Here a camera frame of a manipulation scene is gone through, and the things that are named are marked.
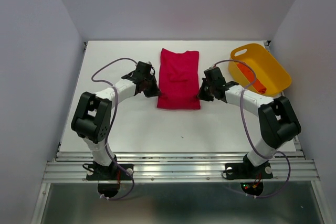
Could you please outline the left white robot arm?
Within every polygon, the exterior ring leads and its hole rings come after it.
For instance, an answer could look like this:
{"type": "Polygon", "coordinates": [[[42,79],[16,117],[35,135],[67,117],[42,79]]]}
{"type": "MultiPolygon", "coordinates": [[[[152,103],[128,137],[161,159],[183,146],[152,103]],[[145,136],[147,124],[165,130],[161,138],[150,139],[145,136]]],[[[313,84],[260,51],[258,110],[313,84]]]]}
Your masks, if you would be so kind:
{"type": "Polygon", "coordinates": [[[155,78],[155,69],[150,62],[137,62],[135,69],[122,76],[115,84],[98,80],[95,76],[91,80],[108,84],[109,87],[96,93],[84,92],[80,96],[71,129],[84,140],[92,153],[92,163],[83,165],[87,179],[112,180],[118,172],[129,174],[127,168],[117,163],[117,157],[108,143],[118,105],[139,93],[151,98],[158,97],[161,91],[155,78]]]}

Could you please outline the red t shirt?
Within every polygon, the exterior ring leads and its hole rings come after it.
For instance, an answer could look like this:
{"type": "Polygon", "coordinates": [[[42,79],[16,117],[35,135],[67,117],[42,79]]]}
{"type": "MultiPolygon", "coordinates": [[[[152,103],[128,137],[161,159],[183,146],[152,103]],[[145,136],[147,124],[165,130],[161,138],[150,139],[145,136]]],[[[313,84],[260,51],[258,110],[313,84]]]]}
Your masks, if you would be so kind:
{"type": "Polygon", "coordinates": [[[183,53],[162,49],[160,54],[157,108],[165,110],[199,110],[198,51],[183,53]]]}

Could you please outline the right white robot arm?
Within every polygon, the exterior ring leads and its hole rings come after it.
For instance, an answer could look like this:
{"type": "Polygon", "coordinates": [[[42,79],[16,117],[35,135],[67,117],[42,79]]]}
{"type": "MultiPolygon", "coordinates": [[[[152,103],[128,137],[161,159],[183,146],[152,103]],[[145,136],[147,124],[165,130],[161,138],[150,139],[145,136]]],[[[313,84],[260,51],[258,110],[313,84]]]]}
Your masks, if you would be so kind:
{"type": "Polygon", "coordinates": [[[252,145],[240,163],[228,163],[222,176],[228,180],[273,177],[269,160],[276,151],[301,133],[301,126],[288,98],[267,97],[245,89],[235,81],[227,82],[219,67],[204,71],[205,77],[197,97],[236,105],[241,113],[248,111],[258,117],[261,139],[252,145]]]}

